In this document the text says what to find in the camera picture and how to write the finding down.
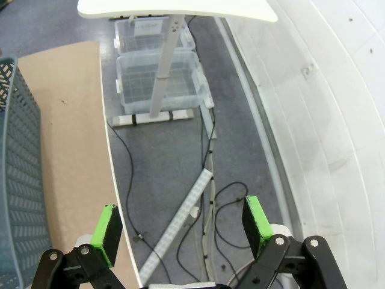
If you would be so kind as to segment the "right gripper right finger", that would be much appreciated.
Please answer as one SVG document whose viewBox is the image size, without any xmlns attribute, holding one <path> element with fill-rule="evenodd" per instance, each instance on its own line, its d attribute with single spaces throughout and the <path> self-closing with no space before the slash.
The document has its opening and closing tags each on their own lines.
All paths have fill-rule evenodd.
<svg viewBox="0 0 385 289">
<path fill-rule="evenodd" d="M 244 227 L 254 263 L 238 288 L 270 288 L 279 274 L 290 274 L 299 288 L 346 288 L 342 273 L 327 243 L 319 235 L 297 241 L 285 226 L 273 231 L 256 196 L 246 196 Z"/>
</svg>

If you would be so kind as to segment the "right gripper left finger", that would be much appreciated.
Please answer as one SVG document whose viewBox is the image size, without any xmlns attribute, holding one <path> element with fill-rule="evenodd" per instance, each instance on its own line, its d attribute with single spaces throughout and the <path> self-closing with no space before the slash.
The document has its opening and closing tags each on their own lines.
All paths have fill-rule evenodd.
<svg viewBox="0 0 385 289">
<path fill-rule="evenodd" d="M 70 252 L 45 251 L 40 258 L 32 288 L 123 288 L 112 272 L 123 225 L 117 205 L 105 205 L 91 240 Z"/>
</svg>

